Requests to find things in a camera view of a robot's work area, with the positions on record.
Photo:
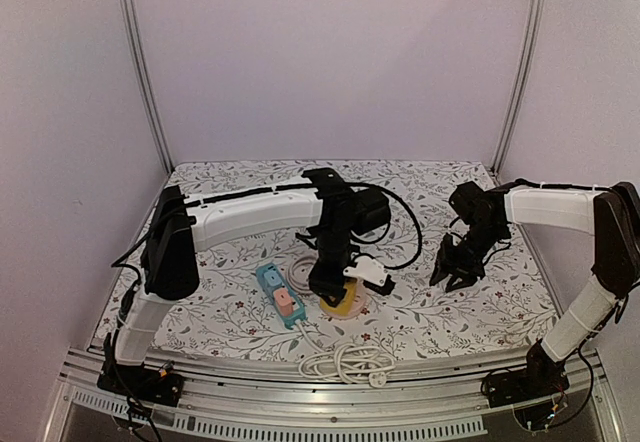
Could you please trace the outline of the yellow cube socket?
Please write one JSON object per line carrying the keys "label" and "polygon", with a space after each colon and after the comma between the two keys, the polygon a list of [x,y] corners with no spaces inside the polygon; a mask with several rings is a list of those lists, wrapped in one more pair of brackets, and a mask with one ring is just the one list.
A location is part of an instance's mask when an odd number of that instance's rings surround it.
{"label": "yellow cube socket", "polygon": [[320,300],[320,309],[332,316],[346,316],[351,310],[357,293],[357,283],[348,282],[345,284],[346,293],[343,299],[336,305],[329,305],[324,299]]}

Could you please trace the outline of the teal power strip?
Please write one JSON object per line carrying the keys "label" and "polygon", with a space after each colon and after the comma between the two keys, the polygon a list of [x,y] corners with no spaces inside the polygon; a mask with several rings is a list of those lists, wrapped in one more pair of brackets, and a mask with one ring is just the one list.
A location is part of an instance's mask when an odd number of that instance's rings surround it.
{"label": "teal power strip", "polygon": [[256,279],[286,329],[293,330],[298,321],[307,319],[304,304],[275,264],[258,267]]}

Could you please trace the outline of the pink plug adapter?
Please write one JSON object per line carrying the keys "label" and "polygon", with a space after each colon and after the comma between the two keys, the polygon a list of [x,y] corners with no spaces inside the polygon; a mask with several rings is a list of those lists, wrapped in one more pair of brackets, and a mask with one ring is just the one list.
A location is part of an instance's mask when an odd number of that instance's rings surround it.
{"label": "pink plug adapter", "polygon": [[279,288],[273,292],[274,305],[279,315],[282,317],[291,317],[296,308],[297,303],[286,287]]}

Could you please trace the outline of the blue plug adapter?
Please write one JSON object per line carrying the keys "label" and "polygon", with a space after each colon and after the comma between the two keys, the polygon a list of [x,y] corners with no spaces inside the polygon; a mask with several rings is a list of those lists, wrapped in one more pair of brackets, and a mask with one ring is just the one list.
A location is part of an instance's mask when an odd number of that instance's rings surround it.
{"label": "blue plug adapter", "polygon": [[281,276],[277,270],[268,270],[263,276],[264,285],[270,290],[276,290],[283,286]]}

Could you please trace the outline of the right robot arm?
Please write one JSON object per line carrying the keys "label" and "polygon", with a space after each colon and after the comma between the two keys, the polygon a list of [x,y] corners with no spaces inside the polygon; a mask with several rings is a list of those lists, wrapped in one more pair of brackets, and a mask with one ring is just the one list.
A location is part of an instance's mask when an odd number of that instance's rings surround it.
{"label": "right robot arm", "polygon": [[527,232],[566,305],[552,328],[528,349],[526,366],[513,375],[490,375],[495,391],[537,398],[566,388],[564,367],[611,318],[620,316],[639,284],[639,195],[630,182],[609,187],[536,183],[526,179],[483,189],[470,181],[449,197],[463,235],[444,235],[430,285],[469,288],[486,275],[492,251],[511,231]]}

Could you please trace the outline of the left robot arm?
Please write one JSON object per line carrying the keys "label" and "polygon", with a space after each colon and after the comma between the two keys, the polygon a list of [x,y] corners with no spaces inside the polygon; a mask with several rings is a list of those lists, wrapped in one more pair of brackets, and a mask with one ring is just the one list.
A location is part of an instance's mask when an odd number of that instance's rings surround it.
{"label": "left robot arm", "polygon": [[198,288],[197,253],[229,241],[303,228],[318,255],[309,287],[323,302],[332,307],[342,302],[349,279],[390,294],[391,266],[361,252],[359,238],[390,224],[389,202],[397,197],[375,184],[346,181],[332,168],[214,195],[165,188],[147,232],[132,247],[142,252],[140,266],[105,343],[111,381],[128,396],[148,388],[147,351],[169,309]]}

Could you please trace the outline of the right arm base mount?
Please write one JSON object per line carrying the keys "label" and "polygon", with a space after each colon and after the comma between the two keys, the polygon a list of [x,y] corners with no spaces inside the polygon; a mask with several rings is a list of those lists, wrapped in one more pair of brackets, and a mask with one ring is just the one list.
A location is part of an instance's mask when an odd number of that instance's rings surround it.
{"label": "right arm base mount", "polygon": [[569,387],[563,369],[541,377],[531,375],[526,368],[496,369],[482,379],[480,392],[489,406],[496,408],[562,393]]}

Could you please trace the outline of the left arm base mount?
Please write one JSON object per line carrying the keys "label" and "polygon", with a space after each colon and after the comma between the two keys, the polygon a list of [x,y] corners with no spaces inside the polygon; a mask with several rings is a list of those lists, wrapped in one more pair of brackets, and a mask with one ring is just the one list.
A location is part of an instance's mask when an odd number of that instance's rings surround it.
{"label": "left arm base mount", "polygon": [[142,402],[176,407],[184,383],[185,378],[173,370],[105,363],[97,387],[110,393],[135,397]]}

